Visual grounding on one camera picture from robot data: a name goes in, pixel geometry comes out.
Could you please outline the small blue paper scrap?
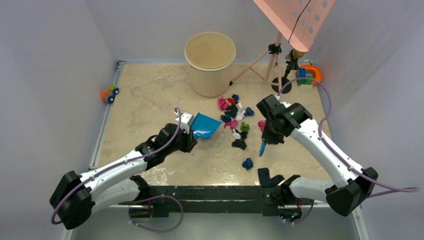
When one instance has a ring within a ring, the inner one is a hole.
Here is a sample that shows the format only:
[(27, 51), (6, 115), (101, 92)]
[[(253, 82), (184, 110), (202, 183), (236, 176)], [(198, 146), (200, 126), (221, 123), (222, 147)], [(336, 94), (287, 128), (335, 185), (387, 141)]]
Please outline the small blue paper scrap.
[(237, 104), (239, 102), (240, 97), (237, 94), (233, 94), (232, 99), (234, 99), (234, 102)]

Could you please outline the red paper scrap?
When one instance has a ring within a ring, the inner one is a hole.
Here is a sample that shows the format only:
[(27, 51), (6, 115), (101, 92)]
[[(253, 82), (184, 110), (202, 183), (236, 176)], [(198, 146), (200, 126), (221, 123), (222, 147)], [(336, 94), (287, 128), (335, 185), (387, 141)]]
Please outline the red paper scrap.
[(231, 97), (229, 97), (229, 98), (227, 98), (226, 99), (230, 104), (236, 104), (237, 102), (236, 102), (236, 100), (235, 99), (233, 99), (233, 98), (231, 98)]

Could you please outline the blue plastic dustpan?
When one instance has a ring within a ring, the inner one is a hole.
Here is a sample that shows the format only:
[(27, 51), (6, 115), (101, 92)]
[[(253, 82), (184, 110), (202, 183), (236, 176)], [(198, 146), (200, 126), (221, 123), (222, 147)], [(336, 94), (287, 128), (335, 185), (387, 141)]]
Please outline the blue plastic dustpan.
[(206, 116), (200, 112), (194, 117), (190, 124), (194, 139), (210, 139), (221, 125), (221, 121)]

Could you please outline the pink paper scrap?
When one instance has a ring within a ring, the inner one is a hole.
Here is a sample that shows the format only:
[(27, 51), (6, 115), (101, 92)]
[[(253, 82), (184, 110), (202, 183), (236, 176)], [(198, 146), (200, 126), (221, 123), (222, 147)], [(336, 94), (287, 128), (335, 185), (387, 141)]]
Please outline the pink paper scrap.
[(227, 102), (227, 99), (221, 96), (218, 99), (218, 107), (221, 111), (225, 111), (229, 107), (229, 103)]

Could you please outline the small white paper scrap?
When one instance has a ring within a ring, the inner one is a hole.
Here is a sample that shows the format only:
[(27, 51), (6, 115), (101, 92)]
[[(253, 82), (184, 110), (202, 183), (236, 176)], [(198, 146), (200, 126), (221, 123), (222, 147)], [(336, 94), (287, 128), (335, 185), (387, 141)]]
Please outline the small white paper scrap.
[(233, 136), (236, 140), (240, 140), (240, 139), (241, 139), (241, 135), (240, 135), (240, 133), (239, 133), (236, 129), (232, 129), (232, 136)]

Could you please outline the blue hand brush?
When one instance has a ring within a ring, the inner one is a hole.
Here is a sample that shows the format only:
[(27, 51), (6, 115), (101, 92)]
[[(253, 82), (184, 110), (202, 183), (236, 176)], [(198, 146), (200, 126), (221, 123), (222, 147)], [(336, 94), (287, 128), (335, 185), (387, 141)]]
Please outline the blue hand brush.
[(263, 156), (263, 154), (264, 154), (264, 152), (266, 150), (266, 147), (267, 147), (267, 143), (265, 141), (262, 141), (262, 143), (260, 145), (260, 150), (259, 150), (259, 153), (258, 153), (258, 156), (259, 157), (262, 157)]

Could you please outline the dark blue paper scrap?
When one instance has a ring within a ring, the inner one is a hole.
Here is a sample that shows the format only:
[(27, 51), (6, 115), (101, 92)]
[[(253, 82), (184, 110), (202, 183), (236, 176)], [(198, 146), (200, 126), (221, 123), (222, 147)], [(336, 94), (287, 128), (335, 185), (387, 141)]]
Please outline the dark blue paper scrap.
[(254, 164), (253, 164), (253, 161), (252, 161), (252, 159), (251, 159), (251, 158), (246, 158), (246, 159), (242, 162), (241, 166), (242, 166), (244, 169), (246, 169), (247, 171), (249, 171), (250, 169), (252, 169), (252, 168), (253, 168)]

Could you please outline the dark navy front scrap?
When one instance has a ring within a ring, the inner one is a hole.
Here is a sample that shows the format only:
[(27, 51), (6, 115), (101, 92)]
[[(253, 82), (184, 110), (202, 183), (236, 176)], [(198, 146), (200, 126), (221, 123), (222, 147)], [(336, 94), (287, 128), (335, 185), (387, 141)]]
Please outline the dark navy front scrap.
[(265, 188), (278, 186), (285, 178), (281, 174), (270, 176), (270, 170), (266, 167), (257, 169), (259, 184)]

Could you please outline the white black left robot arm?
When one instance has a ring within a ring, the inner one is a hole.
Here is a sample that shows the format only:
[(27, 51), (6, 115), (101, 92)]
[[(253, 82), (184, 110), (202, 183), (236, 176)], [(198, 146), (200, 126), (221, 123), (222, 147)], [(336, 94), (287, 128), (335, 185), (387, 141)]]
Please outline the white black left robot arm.
[(167, 123), (125, 156), (103, 167), (77, 174), (65, 173), (49, 203), (53, 208), (50, 222), (72, 230), (86, 222), (95, 211), (122, 202), (146, 203), (149, 191), (143, 173), (164, 162), (175, 152), (190, 153), (198, 139), (211, 138), (221, 122), (204, 114), (196, 116), (175, 108), (174, 123)]

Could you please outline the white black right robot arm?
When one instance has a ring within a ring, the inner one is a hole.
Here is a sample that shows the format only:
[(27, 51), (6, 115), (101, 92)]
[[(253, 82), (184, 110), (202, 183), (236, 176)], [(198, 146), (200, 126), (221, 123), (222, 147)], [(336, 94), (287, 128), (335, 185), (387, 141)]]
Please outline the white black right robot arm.
[(312, 114), (300, 103), (280, 102), (269, 95), (257, 105), (265, 117), (262, 141), (266, 145), (284, 143), (291, 137), (300, 143), (324, 168), (330, 181), (293, 175), (281, 184), (280, 196), (288, 204), (298, 199), (327, 203), (340, 216), (348, 216), (365, 199), (379, 175), (350, 159), (325, 133), (321, 132)]

